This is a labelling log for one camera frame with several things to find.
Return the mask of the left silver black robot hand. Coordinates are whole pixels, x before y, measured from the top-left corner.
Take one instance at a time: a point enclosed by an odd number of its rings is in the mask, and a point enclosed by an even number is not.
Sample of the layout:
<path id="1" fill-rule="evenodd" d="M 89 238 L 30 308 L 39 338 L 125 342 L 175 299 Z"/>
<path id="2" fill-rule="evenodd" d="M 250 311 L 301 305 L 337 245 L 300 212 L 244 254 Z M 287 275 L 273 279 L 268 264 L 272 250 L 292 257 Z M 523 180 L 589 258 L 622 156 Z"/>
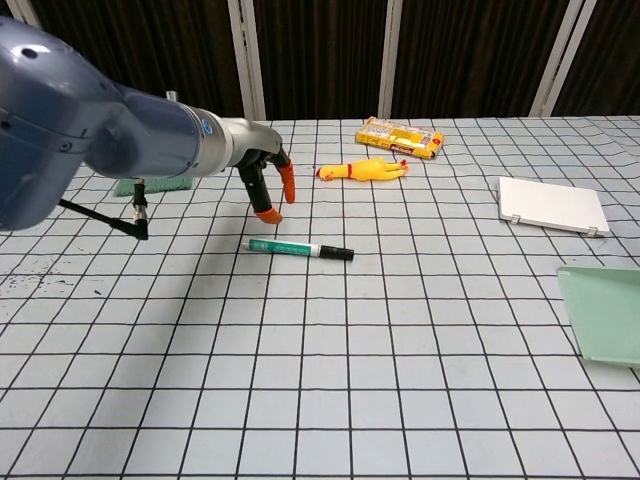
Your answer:
<path id="1" fill-rule="evenodd" d="M 270 127 L 241 118 L 227 119 L 233 139 L 231 165 L 238 170 L 255 215 L 264 223 L 278 225 L 280 212 L 272 205 L 263 170 L 268 163 L 279 172 L 287 203 L 295 202 L 294 167 L 285 153 L 282 137 Z"/>

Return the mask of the white green marker body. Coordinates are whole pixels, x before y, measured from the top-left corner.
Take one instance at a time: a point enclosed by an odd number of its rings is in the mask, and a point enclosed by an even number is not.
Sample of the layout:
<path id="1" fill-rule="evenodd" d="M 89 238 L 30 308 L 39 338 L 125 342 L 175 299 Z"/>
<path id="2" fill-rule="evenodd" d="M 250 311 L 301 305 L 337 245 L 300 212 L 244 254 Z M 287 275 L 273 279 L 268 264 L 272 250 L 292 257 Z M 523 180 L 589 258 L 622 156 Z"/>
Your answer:
<path id="1" fill-rule="evenodd" d="M 320 245 L 257 238 L 251 238 L 243 242 L 242 247 L 248 251 L 253 252 L 286 254 L 316 258 L 320 256 L 321 251 Z"/>

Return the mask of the green hand broom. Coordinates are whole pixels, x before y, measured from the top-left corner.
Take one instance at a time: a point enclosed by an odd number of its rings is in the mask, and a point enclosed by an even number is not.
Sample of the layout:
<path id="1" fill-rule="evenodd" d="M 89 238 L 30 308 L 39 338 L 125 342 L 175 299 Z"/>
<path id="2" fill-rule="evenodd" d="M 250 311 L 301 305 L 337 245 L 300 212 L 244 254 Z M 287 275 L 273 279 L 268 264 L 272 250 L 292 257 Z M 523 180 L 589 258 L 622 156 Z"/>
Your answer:
<path id="1" fill-rule="evenodd" d="M 193 188 L 194 179 L 192 177 L 178 176 L 171 178 L 151 178 L 145 179 L 145 189 L 147 193 L 162 193 L 180 190 L 190 190 Z M 114 197 L 126 197 L 134 194 L 135 186 L 138 184 L 134 179 L 120 179 L 113 189 Z"/>

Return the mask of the yellow rubber chicken toy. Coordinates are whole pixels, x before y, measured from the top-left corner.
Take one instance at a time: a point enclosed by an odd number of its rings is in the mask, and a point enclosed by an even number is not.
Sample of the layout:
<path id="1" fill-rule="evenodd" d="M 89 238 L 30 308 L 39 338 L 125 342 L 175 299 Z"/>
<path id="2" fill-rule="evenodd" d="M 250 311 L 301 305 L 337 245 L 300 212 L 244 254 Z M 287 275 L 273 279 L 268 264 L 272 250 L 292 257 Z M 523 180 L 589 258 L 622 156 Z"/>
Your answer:
<path id="1" fill-rule="evenodd" d="M 322 181 L 351 179 L 356 181 L 387 181 L 406 175 L 409 166 L 406 160 L 386 162 L 382 157 L 368 158 L 355 162 L 325 165 L 316 171 Z"/>

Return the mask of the yellow snack package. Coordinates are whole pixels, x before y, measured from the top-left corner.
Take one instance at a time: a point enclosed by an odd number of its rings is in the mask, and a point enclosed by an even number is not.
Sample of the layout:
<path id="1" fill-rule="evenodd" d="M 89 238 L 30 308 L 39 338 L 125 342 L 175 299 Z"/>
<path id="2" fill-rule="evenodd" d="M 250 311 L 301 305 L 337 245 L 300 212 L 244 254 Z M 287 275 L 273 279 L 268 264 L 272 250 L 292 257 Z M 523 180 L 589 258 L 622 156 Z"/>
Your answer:
<path id="1" fill-rule="evenodd" d="M 397 151 L 421 159 L 434 158 L 444 144 L 438 131 L 370 117 L 355 134 L 355 141 L 383 150 Z"/>

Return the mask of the white black checkered tablecloth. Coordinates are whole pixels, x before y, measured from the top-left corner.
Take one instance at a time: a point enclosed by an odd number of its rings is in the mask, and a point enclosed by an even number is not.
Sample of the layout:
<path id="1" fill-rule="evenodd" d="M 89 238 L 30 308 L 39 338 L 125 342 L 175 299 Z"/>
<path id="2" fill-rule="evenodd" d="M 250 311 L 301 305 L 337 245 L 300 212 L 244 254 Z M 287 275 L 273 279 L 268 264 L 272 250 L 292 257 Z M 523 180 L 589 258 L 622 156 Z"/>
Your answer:
<path id="1" fill-rule="evenodd" d="M 358 122 L 277 122 L 275 227 L 228 171 L 151 196 L 143 242 L 0 233 L 0 480 L 640 480 L 640 368 L 581 357 L 556 275 L 640 267 L 640 116 L 432 127 L 406 177 L 322 182 Z M 611 233 L 502 220 L 500 177 L 596 191 Z"/>

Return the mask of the white flat hinged case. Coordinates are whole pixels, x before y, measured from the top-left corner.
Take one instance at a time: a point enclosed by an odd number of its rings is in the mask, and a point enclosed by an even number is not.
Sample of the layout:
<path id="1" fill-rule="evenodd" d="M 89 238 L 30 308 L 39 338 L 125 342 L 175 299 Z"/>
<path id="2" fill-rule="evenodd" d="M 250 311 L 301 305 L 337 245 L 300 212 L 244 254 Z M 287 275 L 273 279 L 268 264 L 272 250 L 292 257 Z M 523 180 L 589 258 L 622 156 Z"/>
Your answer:
<path id="1" fill-rule="evenodd" d="M 499 215 L 512 224 L 526 224 L 585 234 L 611 233 L 594 190 L 511 177 L 498 181 Z"/>

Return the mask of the green plastic dustpan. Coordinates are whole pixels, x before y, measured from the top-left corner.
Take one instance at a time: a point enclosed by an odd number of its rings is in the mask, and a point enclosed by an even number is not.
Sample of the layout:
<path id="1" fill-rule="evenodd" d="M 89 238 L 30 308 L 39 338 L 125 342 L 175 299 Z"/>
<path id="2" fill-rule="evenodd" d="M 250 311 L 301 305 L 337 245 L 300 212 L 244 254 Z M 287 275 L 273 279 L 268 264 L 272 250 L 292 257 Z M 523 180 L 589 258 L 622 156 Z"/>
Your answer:
<path id="1" fill-rule="evenodd" d="M 640 269 L 565 265 L 557 279 L 581 356 L 640 368 Z"/>

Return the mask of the white metal frame post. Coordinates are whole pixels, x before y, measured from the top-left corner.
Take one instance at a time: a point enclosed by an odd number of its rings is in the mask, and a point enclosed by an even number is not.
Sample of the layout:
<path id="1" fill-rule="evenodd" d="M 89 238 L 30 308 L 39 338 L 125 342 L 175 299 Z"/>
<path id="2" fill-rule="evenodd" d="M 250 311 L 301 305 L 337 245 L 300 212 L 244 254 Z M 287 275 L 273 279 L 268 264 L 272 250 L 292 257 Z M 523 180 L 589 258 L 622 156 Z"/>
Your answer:
<path id="1" fill-rule="evenodd" d="M 22 21 L 25 24 L 40 28 L 41 24 L 37 14 L 33 9 L 31 0 L 3 0 L 12 17 L 16 20 Z"/>
<path id="2" fill-rule="evenodd" d="M 569 74 L 598 0 L 569 0 L 532 102 L 530 117 L 549 117 Z"/>
<path id="3" fill-rule="evenodd" d="M 377 110 L 379 118 L 391 117 L 402 12 L 403 0 L 387 0 Z"/>
<path id="4" fill-rule="evenodd" d="M 227 5 L 244 116 L 264 121 L 267 116 L 254 0 L 227 0 Z"/>

